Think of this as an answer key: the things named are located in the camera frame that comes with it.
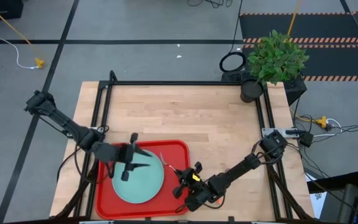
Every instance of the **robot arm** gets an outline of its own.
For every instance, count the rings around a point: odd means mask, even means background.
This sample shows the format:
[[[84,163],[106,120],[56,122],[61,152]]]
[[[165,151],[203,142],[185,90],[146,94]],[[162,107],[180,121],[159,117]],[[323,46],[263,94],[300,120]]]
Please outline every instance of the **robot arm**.
[[[131,163],[135,152],[142,154],[143,156],[151,156],[135,143],[137,140],[137,133],[132,134],[130,144],[124,144],[121,147],[113,146],[103,142],[104,133],[80,126],[59,111],[56,107],[55,100],[50,93],[37,90],[34,92],[34,96],[30,98],[26,104],[25,111],[38,116],[48,116],[66,132],[70,133],[73,136],[73,140],[80,148],[86,152],[93,152],[95,158],[103,162],[107,168],[109,167],[109,162],[113,162],[113,165],[114,162],[125,163],[125,169],[121,176],[123,181],[128,180],[128,171],[132,171],[137,167],[149,166],[148,164]],[[114,173],[109,168],[108,172],[110,178],[113,178]]]

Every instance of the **light blue plate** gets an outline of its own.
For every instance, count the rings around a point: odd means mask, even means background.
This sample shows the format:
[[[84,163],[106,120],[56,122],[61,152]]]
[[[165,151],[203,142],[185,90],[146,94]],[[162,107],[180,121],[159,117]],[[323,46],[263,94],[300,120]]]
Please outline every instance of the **light blue plate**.
[[[118,162],[112,178],[112,187],[118,197],[129,203],[144,203],[152,199],[161,189],[164,169],[160,159],[152,152],[144,150],[152,157],[134,154],[132,163],[150,164],[147,167],[129,171],[128,181],[121,180],[125,164]]]

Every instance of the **wooden table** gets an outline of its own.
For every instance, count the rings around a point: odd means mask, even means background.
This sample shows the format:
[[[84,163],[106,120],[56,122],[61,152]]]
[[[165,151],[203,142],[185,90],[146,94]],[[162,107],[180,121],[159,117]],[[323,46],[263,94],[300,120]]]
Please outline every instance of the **wooden table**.
[[[97,87],[98,82],[82,84],[73,118],[80,125],[91,124]],[[282,83],[277,86],[269,85],[268,89],[276,127],[292,127]],[[128,142],[133,132],[139,133],[139,141],[180,139],[190,149],[191,164],[196,161],[203,164],[201,177],[206,179],[243,160],[261,138],[255,103],[244,103],[239,95],[239,86],[115,85],[107,122],[110,130],[106,133],[105,141]],[[103,110],[104,96],[102,99],[100,110]],[[268,127],[263,97],[261,102]],[[102,111],[99,112],[98,122],[101,115]],[[69,140],[65,158],[73,152],[74,147],[74,142]],[[83,156],[84,152],[80,151],[80,167]],[[299,153],[286,148],[283,166],[288,189],[306,213],[313,216]],[[70,159],[61,171],[51,215],[61,211],[71,199],[77,190],[79,179],[74,161]],[[284,217],[282,197],[278,189],[277,192]],[[83,197],[82,215],[85,214],[88,190]],[[226,202],[219,210],[200,207],[197,211],[187,212],[182,216],[153,217],[152,220],[227,221],[228,216],[234,216],[236,221],[274,220],[265,166],[260,166],[233,182],[226,193]],[[91,218],[100,219],[95,211]]]

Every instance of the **red tray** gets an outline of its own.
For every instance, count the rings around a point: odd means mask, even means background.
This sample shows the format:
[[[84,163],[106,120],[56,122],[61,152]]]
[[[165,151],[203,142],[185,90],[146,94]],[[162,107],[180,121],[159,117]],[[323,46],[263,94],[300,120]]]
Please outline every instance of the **red tray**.
[[[190,166],[189,148],[183,141],[147,141],[137,144],[158,157],[162,152],[164,160],[176,169],[184,170]],[[96,186],[95,208],[103,219],[181,215],[187,212],[186,208],[180,213],[175,213],[175,209],[185,203],[188,192],[184,190],[179,199],[173,196],[172,191],[179,186],[179,180],[168,166],[164,166],[164,181],[158,194],[148,202],[140,204],[128,203],[119,198],[112,187],[111,179],[106,178],[102,181],[106,174],[106,166],[99,163],[98,182],[101,183]]]

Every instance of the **green plant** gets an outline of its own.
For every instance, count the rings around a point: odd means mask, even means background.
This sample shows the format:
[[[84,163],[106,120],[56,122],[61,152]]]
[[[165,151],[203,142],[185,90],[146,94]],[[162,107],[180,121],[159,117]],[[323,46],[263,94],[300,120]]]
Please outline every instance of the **green plant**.
[[[269,33],[269,37],[262,37],[248,56],[251,75],[263,84],[271,82],[274,85],[298,77],[309,56],[289,38],[289,35],[278,34],[275,30]]]

